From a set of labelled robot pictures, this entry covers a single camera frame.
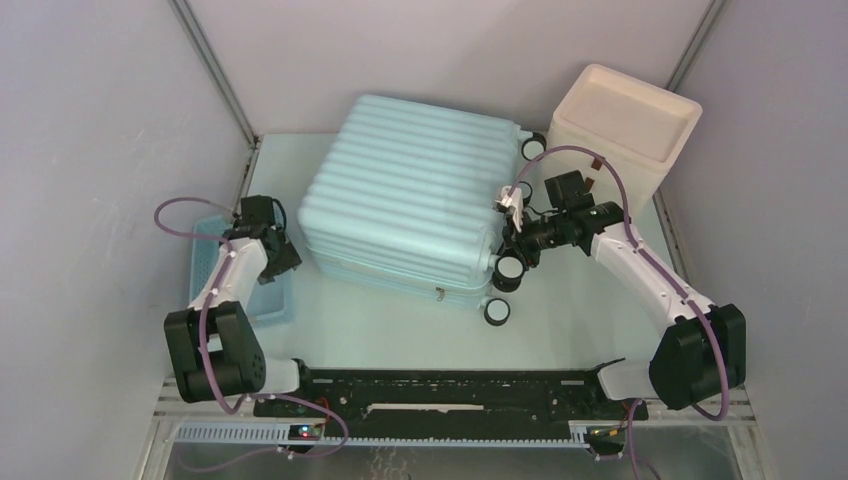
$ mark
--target perforated basket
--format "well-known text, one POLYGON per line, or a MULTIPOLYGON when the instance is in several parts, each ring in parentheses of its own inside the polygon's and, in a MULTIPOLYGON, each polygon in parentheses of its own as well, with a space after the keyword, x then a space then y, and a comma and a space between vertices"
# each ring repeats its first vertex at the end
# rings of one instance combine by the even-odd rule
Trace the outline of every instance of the perforated basket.
MULTIPOLYGON (((220 215, 200 220, 194 233, 221 235, 230 227, 220 215)), ((192 240, 191 277, 188 301, 200 294, 218 261, 218 243, 212 240, 192 240)), ((278 276, 273 282, 253 287, 245 313, 254 327, 265 327, 291 319, 291 272, 278 276)))

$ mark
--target beige container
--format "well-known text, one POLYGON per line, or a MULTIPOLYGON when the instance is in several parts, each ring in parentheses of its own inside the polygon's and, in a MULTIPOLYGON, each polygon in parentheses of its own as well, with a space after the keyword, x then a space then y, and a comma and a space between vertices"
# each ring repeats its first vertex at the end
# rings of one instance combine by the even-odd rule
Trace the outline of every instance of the beige container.
MULTIPOLYGON (((548 148, 579 145, 609 160, 621 176, 631 215, 651 197, 677 160, 683 144, 701 117, 692 100, 601 65, 589 65, 559 104, 547 135, 548 148)), ((561 152, 542 160, 541 179, 579 169, 594 184, 597 203, 621 195, 605 168, 578 152, 561 152)))

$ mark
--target white tabletop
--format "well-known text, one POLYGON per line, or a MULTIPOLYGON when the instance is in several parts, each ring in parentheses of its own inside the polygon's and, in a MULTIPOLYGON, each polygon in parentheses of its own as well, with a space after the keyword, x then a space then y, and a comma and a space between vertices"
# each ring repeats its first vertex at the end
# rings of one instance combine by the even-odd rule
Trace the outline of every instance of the white tabletop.
MULTIPOLYGON (((542 253, 541 266, 507 296, 512 315, 502 327, 488 325, 480 310, 322 275, 304 245, 296 212, 334 137, 281 134, 262 140, 249 194, 280 199, 303 257, 292 277, 292 321, 257 331, 266 355, 325 368, 518 370, 651 358, 659 335, 635 296, 577 248, 542 253)), ((646 208, 636 225, 668 261, 654 209, 646 208)))

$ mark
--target suitcase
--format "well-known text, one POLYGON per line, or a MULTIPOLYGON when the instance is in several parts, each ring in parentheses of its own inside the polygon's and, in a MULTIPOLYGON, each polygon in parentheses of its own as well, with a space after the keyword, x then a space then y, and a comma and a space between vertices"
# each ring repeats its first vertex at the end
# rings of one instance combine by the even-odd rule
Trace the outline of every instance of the suitcase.
POLYGON ((326 275, 477 308, 501 244, 494 199, 529 137, 504 119, 360 97, 298 211, 307 248, 326 275))

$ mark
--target white wall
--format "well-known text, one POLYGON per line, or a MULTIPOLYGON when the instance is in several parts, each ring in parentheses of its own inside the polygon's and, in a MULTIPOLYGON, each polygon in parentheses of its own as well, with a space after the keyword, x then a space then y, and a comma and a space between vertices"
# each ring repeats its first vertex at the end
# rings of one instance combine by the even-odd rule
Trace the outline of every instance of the white wall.
POLYGON ((0 65, 0 477, 129 478, 187 290, 153 209, 246 146, 165 0, 3 2, 0 65))
POLYGON ((586 65, 664 85, 709 0, 200 0, 259 133, 336 132, 362 93, 547 128, 586 65))
POLYGON ((748 388, 784 479, 844 478, 848 2, 729 6, 682 94, 664 184, 694 283, 749 325, 748 388))

